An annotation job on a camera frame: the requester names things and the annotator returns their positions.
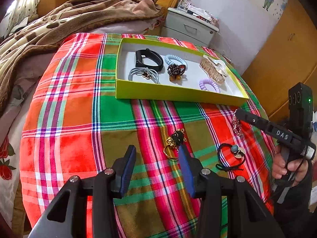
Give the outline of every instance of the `hand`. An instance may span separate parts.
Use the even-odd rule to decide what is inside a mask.
[[[302,159],[296,159],[292,162],[289,162],[287,166],[288,170],[290,170],[291,172],[295,172],[301,162],[302,162]],[[285,168],[285,165],[286,165],[286,162],[281,155],[281,147],[278,145],[275,147],[275,156],[274,156],[273,165],[272,165],[272,176],[275,179],[281,179],[282,176],[286,175],[287,170]],[[292,186],[296,186],[297,184],[299,184],[306,176],[307,171],[308,171],[308,162],[307,160],[304,160],[295,176],[295,180]]]

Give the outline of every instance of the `wire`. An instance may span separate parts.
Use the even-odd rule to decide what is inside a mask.
[[[301,163],[298,165],[296,171],[294,172],[294,176],[296,177],[296,174],[298,173],[299,168],[302,166],[303,162],[304,162],[304,157],[302,158]],[[277,194],[279,194],[282,190],[284,190],[286,187],[292,186],[293,183],[295,181],[295,178],[293,180],[288,180],[284,183],[284,185],[282,185],[279,189],[276,189],[275,192],[273,192],[273,194],[264,202],[264,204],[266,204],[269,200],[271,200],[273,197],[275,197]]]

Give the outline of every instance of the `brown blanket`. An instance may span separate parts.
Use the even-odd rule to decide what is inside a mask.
[[[55,52],[65,38],[108,24],[161,17],[157,0],[70,0],[0,44],[0,116],[19,66],[32,55]]]

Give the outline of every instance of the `spiral hair tie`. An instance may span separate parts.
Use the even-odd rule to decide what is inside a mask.
[[[186,61],[184,59],[182,59],[182,58],[180,58],[179,56],[176,56],[176,55],[166,55],[165,58],[164,58],[164,61],[168,65],[175,64],[171,60],[179,61],[181,63],[181,65],[185,65],[185,69],[187,70],[187,63],[186,63]]]
[[[205,79],[201,79],[201,80],[199,81],[199,87],[200,87],[200,89],[201,89],[201,90],[207,90],[207,91],[208,91],[208,89],[205,87],[205,84],[210,84],[210,85],[215,89],[215,91],[216,91],[217,93],[220,93],[220,88],[219,88],[218,85],[217,85],[214,81],[212,81],[211,79],[205,78]]]
[[[147,80],[153,79],[154,83],[156,84],[158,83],[158,80],[159,80],[159,75],[157,71],[149,69],[149,68],[144,68],[144,67],[133,68],[130,71],[128,76],[129,81],[132,81],[133,75],[143,76]]]

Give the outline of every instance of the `hair tie with bead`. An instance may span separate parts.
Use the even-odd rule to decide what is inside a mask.
[[[181,63],[181,65],[177,65],[176,63],[172,62],[172,60],[176,60]],[[179,81],[187,70],[187,63],[182,58],[176,55],[166,55],[164,58],[165,62],[169,65],[167,68],[167,73],[170,76],[170,81]]]
[[[165,62],[167,63],[167,65],[172,65],[175,64],[174,62],[172,62],[171,60],[175,60],[181,63],[181,65],[185,66],[185,70],[187,70],[187,63],[184,59],[180,58],[179,56],[176,55],[166,55],[164,58]]]

